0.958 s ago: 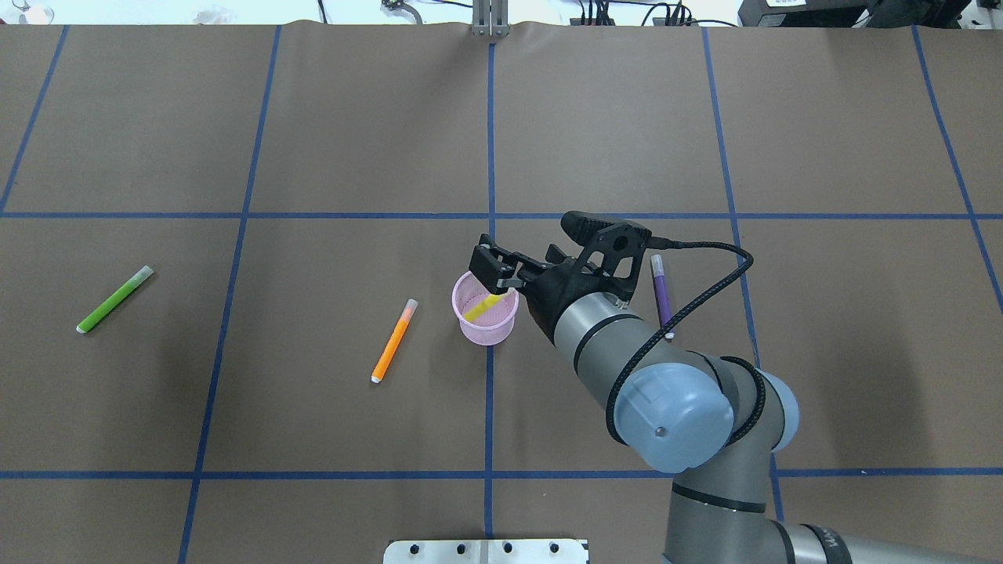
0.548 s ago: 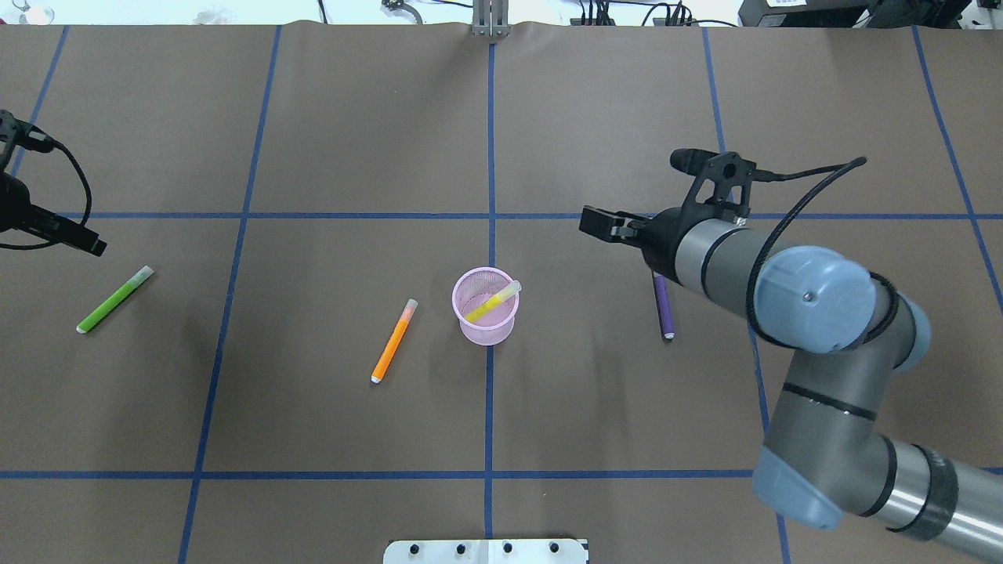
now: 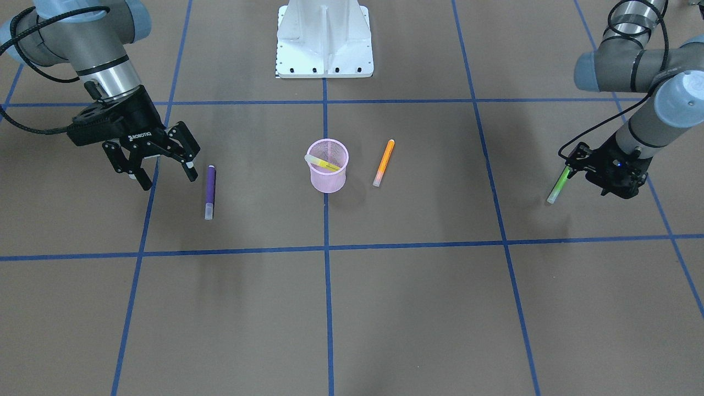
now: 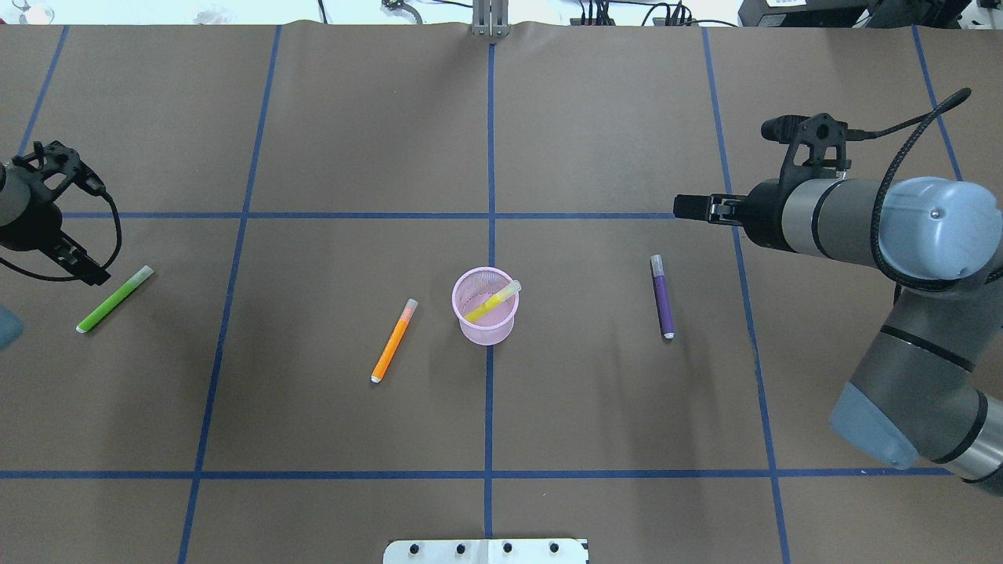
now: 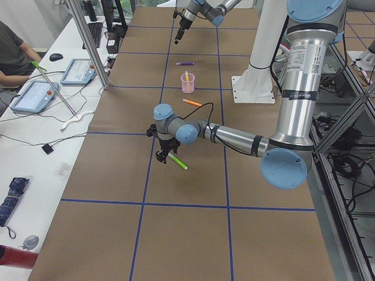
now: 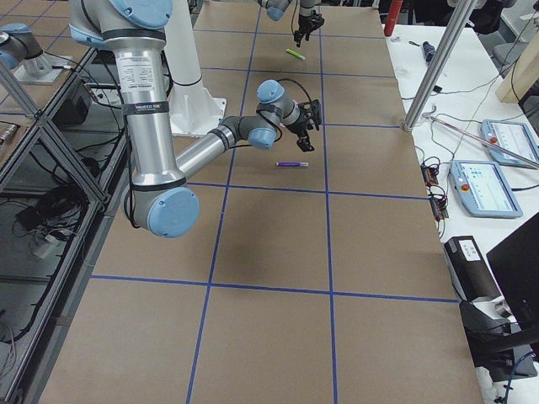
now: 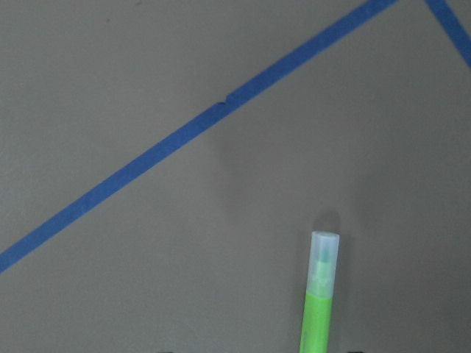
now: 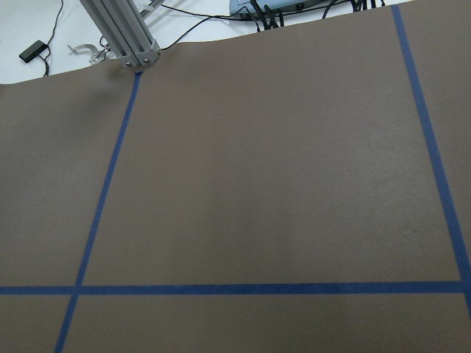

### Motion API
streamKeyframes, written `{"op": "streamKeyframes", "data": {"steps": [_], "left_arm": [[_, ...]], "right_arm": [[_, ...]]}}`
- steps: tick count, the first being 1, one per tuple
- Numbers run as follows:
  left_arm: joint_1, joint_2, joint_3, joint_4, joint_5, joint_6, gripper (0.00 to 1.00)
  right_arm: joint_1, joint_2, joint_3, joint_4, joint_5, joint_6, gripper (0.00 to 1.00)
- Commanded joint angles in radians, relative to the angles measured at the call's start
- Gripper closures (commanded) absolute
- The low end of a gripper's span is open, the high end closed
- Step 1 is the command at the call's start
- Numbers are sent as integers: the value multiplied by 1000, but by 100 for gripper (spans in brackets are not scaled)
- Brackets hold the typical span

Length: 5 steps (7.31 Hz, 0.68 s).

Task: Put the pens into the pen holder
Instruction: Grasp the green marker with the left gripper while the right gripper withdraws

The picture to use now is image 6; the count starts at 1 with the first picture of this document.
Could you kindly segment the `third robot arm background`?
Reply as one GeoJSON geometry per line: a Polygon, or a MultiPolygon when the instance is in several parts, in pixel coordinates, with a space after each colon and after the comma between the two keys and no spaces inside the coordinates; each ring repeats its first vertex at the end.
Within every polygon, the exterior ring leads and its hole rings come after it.
{"type": "Polygon", "coordinates": [[[1,27],[1,63],[25,84],[52,84],[63,68],[62,59],[47,55],[22,23],[1,27]]]}

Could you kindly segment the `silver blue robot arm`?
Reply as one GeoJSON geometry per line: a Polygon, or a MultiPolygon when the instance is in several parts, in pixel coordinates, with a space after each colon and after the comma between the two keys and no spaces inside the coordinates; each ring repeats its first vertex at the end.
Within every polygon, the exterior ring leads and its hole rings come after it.
{"type": "Polygon", "coordinates": [[[310,130],[321,124],[320,103],[296,103],[276,80],[259,85],[255,114],[227,116],[180,154],[173,132],[162,53],[166,29],[189,10],[175,1],[71,1],[72,38],[112,51],[120,101],[135,166],[129,171],[125,215],[131,225],[159,237],[180,237],[195,224],[200,203],[188,178],[237,146],[268,150],[284,129],[304,152],[313,151],[310,130]]]}
{"type": "MultiPolygon", "coordinates": [[[[294,42],[300,47],[302,41],[309,41],[311,33],[320,29],[324,25],[323,16],[315,10],[318,1],[300,0],[299,13],[297,17],[297,29],[291,28],[294,42]]],[[[274,21],[279,21],[292,1],[288,0],[260,0],[257,4],[266,10],[268,17],[274,21]]]]}

